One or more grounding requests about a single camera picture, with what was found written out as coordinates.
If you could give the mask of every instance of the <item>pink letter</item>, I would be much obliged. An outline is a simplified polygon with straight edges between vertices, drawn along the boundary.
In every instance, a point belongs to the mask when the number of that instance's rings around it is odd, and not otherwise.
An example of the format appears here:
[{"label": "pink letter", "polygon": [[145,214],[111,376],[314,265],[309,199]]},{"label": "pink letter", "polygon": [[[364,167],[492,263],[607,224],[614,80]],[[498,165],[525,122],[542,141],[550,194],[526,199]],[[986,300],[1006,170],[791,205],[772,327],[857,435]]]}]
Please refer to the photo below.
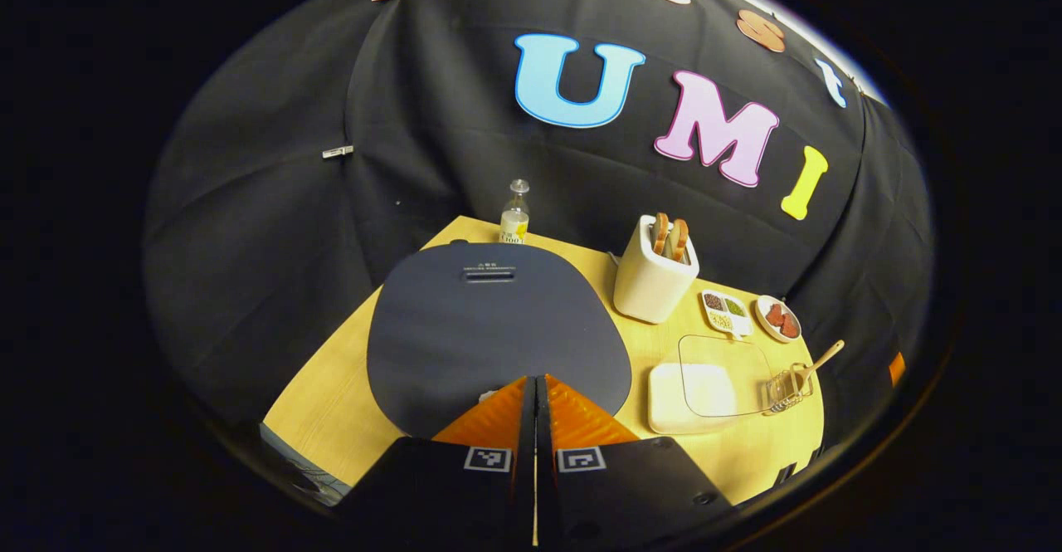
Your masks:
[{"label": "pink letter", "polygon": [[706,76],[679,70],[674,81],[682,86],[679,107],[674,110],[671,128],[667,135],[656,137],[653,148],[668,158],[693,158],[693,148],[689,143],[697,128],[703,166],[713,166],[733,144],[734,153],[720,163],[720,173],[747,188],[758,185],[756,171],[767,138],[778,125],[778,117],[765,105],[749,102],[727,120],[719,89]]}]

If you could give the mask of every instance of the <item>clear plastic lid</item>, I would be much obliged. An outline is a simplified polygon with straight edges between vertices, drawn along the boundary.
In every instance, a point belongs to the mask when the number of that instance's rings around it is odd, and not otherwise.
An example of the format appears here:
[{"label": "clear plastic lid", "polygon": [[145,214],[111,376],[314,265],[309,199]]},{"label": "clear plastic lid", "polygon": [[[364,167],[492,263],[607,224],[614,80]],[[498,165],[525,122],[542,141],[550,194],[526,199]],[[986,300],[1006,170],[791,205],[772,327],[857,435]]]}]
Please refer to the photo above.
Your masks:
[{"label": "clear plastic lid", "polygon": [[686,335],[679,341],[678,378],[686,406],[702,417],[763,413],[776,404],[775,377],[757,345],[730,338]]}]

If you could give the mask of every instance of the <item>wooden table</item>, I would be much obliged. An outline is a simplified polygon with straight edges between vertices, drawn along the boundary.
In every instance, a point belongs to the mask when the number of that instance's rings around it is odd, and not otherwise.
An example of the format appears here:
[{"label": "wooden table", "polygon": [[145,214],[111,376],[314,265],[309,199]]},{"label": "wooden table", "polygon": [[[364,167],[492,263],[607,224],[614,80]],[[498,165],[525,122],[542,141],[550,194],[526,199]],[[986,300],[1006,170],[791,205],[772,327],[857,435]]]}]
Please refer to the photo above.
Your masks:
[{"label": "wooden table", "polygon": [[[424,246],[446,245],[456,238],[468,242],[497,242],[497,224],[459,215]],[[567,242],[527,235],[527,245],[541,246],[572,263],[597,292],[616,323],[631,358],[631,393],[616,419],[643,438],[660,434],[649,429],[649,370],[665,360],[675,360],[680,338],[687,333],[721,337],[706,323],[699,292],[705,288],[753,303],[756,295],[735,288],[695,280],[686,298],[667,322],[649,325],[622,316],[612,304],[616,265],[606,253]],[[273,403],[264,424],[288,445],[320,468],[354,485],[401,431],[376,406],[369,387],[365,352],[369,326],[380,291],[376,290],[336,329],[318,352],[291,379]],[[750,343],[758,345],[771,367],[790,363],[811,364],[803,338],[783,345],[757,325]],[[777,473],[795,463],[807,466],[822,444],[822,397],[816,393],[773,416],[751,415],[710,434],[674,436],[702,471],[732,502],[738,503],[774,485]]]}]

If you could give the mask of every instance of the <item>glass bottle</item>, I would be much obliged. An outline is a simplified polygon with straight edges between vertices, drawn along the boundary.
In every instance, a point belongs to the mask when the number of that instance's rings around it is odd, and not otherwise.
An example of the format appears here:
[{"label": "glass bottle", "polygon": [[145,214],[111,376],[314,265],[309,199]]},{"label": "glass bottle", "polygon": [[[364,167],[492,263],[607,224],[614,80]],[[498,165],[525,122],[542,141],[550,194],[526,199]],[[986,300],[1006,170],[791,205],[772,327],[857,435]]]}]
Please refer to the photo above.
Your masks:
[{"label": "glass bottle", "polygon": [[516,178],[509,184],[509,190],[512,192],[512,197],[501,209],[501,234],[498,237],[498,242],[514,242],[517,245],[523,245],[524,237],[528,231],[528,222],[531,220],[531,217],[528,215],[528,203],[524,195],[531,190],[531,185],[528,185],[524,178]]}]

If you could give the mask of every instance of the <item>plate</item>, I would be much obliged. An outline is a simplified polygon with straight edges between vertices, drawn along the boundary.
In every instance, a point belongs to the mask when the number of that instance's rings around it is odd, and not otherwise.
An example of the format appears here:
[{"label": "plate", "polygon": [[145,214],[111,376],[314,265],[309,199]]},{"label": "plate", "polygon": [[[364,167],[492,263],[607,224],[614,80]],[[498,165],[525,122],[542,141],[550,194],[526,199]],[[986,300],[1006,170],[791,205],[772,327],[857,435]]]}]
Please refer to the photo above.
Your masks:
[{"label": "plate", "polygon": [[733,333],[737,340],[752,333],[752,318],[749,308],[738,299],[724,295],[719,291],[705,290],[700,294],[701,306],[708,316],[708,325],[719,332]]},{"label": "plate", "polygon": [[[778,326],[771,326],[771,323],[767,322],[767,314],[771,313],[771,307],[774,306],[775,303],[777,303],[778,306],[782,306],[783,314],[789,314],[792,316],[793,323],[796,325],[796,338],[786,337],[785,333],[782,333],[782,329],[778,328]],[[770,295],[759,295],[753,307],[756,309],[756,318],[759,321],[759,325],[764,326],[767,333],[770,333],[775,341],[782,341],[782,343],[792,343],[792,341],[796,341],[798,338],[804,334],[804,328],[801,328],[796,314],[794,314],[785,303],[778,301],[778,299],[775,299]]]}]

